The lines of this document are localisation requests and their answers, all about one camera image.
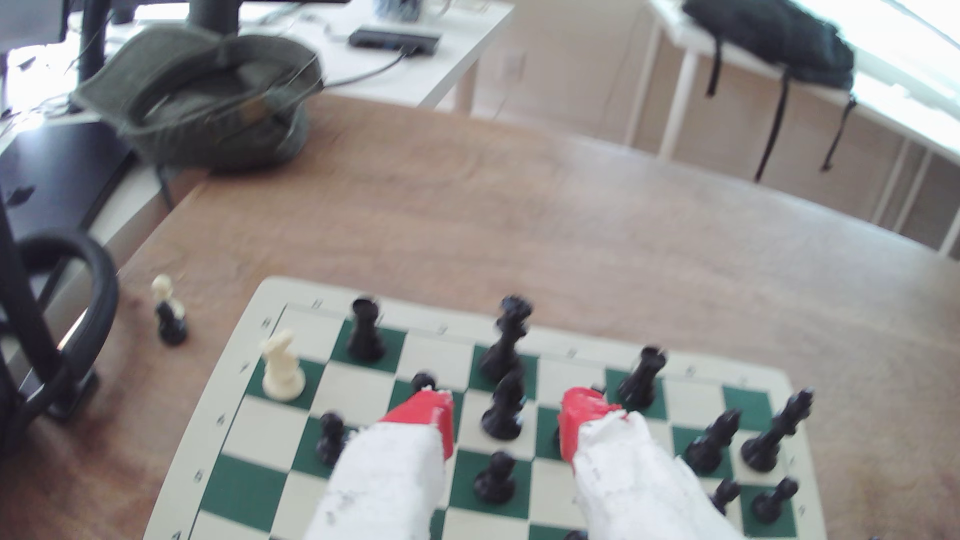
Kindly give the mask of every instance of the green square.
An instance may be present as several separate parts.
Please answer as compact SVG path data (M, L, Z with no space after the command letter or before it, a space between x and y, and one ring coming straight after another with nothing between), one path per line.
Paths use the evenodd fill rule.
M747 536L758 538L795 538L797 536L797 526L793 518L793 504L790 501L783 503L783 513L780 518L770 525L764 525L757 521L754 512L750 508L754 503L754 497L770 491L771 486L744 485L740 486L740 508L743 512L743 533Z
M560 445L553 438L560 424L557 421L558 414L560 411L555 408L537 407L537 447L534 450L537 457L564 460L560 456Z
M350 338L350 332L353 330L353 321L344 321L340 328L340 335L337 336L337 343L333 346L333 352L330 353L331 360L341 361L360 367L369 367L378 369L387 373L395 373L396 365L400 363L400 351L403 350L403 340L407 332L378 327L380 337L383 339L383 345L387 348L387 354L375 362L365 362L354 359L347 354L347 340Z
M569 528L544 527L543 525L531 525L527 540L564 540L570 533Z
M435 510L430 518L430 540L441 540L444 537L444 522L446 510Z
M727 404L726 410L732 408L743 410L743 414L740 415L742 430L767 431L771 427L770 421L774 413L770 408L770 396L765 392L724 386L723 399Z
M457 438L460 436L460 415L464 411L464 393L450 390L450 394L453 395L453 442L457 442ZM394 410L395 406L409 400L410 396L413 395L414 387L409 382L395 380L394 391L390 394L390 405L387 410Z
M489 348L490 347L481 347L479 345L473 346L473 363L470 365L470 379L467 386L474 390L493 392L493 390L496 389L496 384L480 373L480 356L483 356ZM524 369L523 385L526 390L527 399L535 400L537 398L537 364L539 357L529 355L519 356L520 363L523 364Z
M286 481L283 473L220 454L210 471L200 510L269 532Z
M466 450L457 452L457 462L453 467L453 489L450 491L450 506L497 514L511 518L527 519L530 511L530 477L532 466L529 461L518 459L514 467L516 493L504 504L484 503L473 493L473 481L490 465L488 454L478 454Z
M260 358L260 360L256 362L256 368L253 369L253 376L250 377L250 382L247 383L247 394L273 401L263 393L263 372L266 367L267 364L263 358ZM324 374L324 365L301 358L300 368L306 377L306 385L303 388L303 393L292 402L277 403L283 403L284 405L294 406L303 410L310 410L310 406L313 404L313 397L317 393L317 385L320 384L320 377Z
M620 383L623 382L628 375L630 374L607 368L607 401L612 404L621 404L623 405L623 408L627 410L638 410L640 414L647 418L666 420L666 399L663 396L663 379L660 377L654 378L654 389L657 392L657 395L654 396L654 402L645 409L638 409L625 405L623 403L623 398L620 397L619 390L617 390L617 388L620 386Z
M346 426L347 431L356 430L356 426ZM306 419L306 425L303 427L303 435L300 436L300 444L297 446L297 453L294 455L294 464L290 467L294 471L313 475L322 479L329 479L332 467L324 465L317 457L317 442L320 441L320 435L324 430L320 425L320 418L310 416Z
M673 453L676 455L684 455L684 452L686 452L686 446L693 442L693 439L696 439L703 434L703 430L694 430L691 428L680 428L678 426L674 426ZM720 453L723 454L723 460L720 461L720 466L717 467L717 470L708 475L697 475L698 477L706 479L733 478L733 465L730 461L730 448L722 449Z

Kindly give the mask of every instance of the white square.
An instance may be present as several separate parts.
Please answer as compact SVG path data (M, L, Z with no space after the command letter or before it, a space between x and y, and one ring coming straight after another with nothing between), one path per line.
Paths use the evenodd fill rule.
M458 438L460 448L484 454L504 450L517 459L533 459L537 444L537 402L528 400L520 411L520 418L523 420L520 436L512 441L500 441L487 435L480 427L480 419L490 408L492 397L490 392L472 389L464 394L464 410L460 417Z
M333 346L337 343L344 319L322 313L304 313L294 309L285 309L276 325L276 331L290 329L294 331L294 341L290 350L303 358L327 361Z
M530 521L555 528L587 527L587 520L574 501L577 484L568 464L534 459L530 483Z
M330 361L320 378L310 412L319 417L334 410L349 426L369 426L387 413L393 391L391 374Z
M662 420L647 419L647 428L650 436L666 450L669 455L675 455L673 450L673 428Z
M325 490L326 480L291 471L283 485L270 533L291 540L303 538Z
M197 513L197 521L190 532L190 540L269 540L270 535L262 530L247 527L218 515Z
M663 381L666 414L674 426L703 429L723 414L723 389L718 384L693 380Z
M599 365L587 366L569 360L541 357L537 369L537 402L560 408L564 392L574 386L604 386L606 374Z
M449 508L444 518L444 538L456 540L503 540L527 538L527 520L496 514Z
M396 376L412 380L417 372L426 370L436 378L440 388L462 392L467 389L472 362L472 344L407 333Z
M750 468L747 462L740 455L740 449L743 443L760 435L759 431L738 431L733 434L733 442L730 444L730 461L733 466L733 477L741 484L749 485L770 485L774 486L787 476L786 467L783 461L790 459L789 452L784 451L784 445L780 444L780 454L777 456L777 466L769 473L760 473Z
M293 465L307 416L303 409L245 396L223 452L286 473Z

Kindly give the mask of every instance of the black cable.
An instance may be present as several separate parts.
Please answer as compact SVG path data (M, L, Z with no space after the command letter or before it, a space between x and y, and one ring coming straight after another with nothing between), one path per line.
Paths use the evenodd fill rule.
M403 59L405 59L405 58L410 58L410 57L412 57L413 55L414 55L413 51L402 50L402 51L400 51L400 56L396 57L396 60L388 63L387 65L384 65L383 67L381 67L381 68L379 68L379 69L377 69L377 70L375 70L375 71L371 71L370 73L364 73L363 75L357 75L356 77L349 77L349 78L347 78L347 79L344 79L344 80L342 80L342 81L336 81L336 82L334 82L334 83L329 83L329 84L324 83L324 88L334 88L334 87L336 87L336 86L352 85L353 83L359 83L360 81L366 81L366 80L369 79L370 77L373 77L373 76L375 76L375 75L379 75L379 74L383 73L384 71L390 69L391 67L393 67L393 66L397 65L398 63L400 63L401 61L403 61Z

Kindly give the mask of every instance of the backpack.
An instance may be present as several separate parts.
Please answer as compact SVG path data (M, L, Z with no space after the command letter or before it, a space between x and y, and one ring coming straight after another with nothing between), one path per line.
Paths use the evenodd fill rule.
M684 12L710 32L716 42L707 97L716 93L725 41L767 63L783 67L774 125L754 175L754 181L759 182L780 134L790 81L850 90L853 88L853 50L837 35L835 26L801 10L790 0L684 0ZM832 167L830 160L855 106L856 99L851 95L822 171Z

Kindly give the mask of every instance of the black pawn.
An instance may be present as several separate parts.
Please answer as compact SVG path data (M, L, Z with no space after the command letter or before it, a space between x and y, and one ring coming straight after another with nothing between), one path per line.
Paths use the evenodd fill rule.
M786 407L774 416L770 430L748 440L740 447L740 455L747 465L761 473L773 471L777 466L780 441L787 435L797 433L797 425L810 415L812 405L813 388L805 388L791 396Z
M624 405L647 408L657 397L654 378L666 365L666 351L660 347L644 347L640 351L640 365L617 387Z
M480 420L487 435L501 441L512 441L520 436L523 421L519 412L526 401L523 371L515 369L504 377L493 390L493 405Z
M516 491L514 480L516 460L506 452L490 456L490 465L480 471L473 481L473 493L486 503L504 504Z
M317 457L323 465L333 467L347 443L344 419L333 412L320 417L320 440L317 442Z
M706 432L686 446L684 460L697 475L708 475L716 471L723 461L723 449L730 446L733 434L740 429L738 408L732 408L720 415L707 426Z
M347 340L347 354L367 362L377 361L387 354L376 329L379 314L380 308L372 298L361 297L353 301L353 330Z
M179 345L186 339L186 321L178 319L174 310L166 302L160 302L156 305L156 318L159 319L159 327L156 333L160 339L167 345Z
M480 373L488 380L500 382L508 373L520 366L520 357L516 354L517 341L527 334L527 317L533 312L533 305L516 294L500 302L503 314L496 320L500 329L500 340L480 356Z
M713 507L717 509L723 515L727 515L727 504L733 502L734 499L740 496L740 484L733 481L733 479L723 479L720 482L720 485L717 486L717 490L713 492L713 495L710 495L710 502L713 503Z
M800 485L796 480L786 477L781 480L772 491L765 491L756 497L750 504L754 517L762 524L772 524L780 518L783 512L783 502L797 495Z
M423 388L430 388L431 390L437 389L437 380L434 379L430 372L428 371L419 371L414 375L414 379L410 381L410 385L414 389L414 393L420 392Z

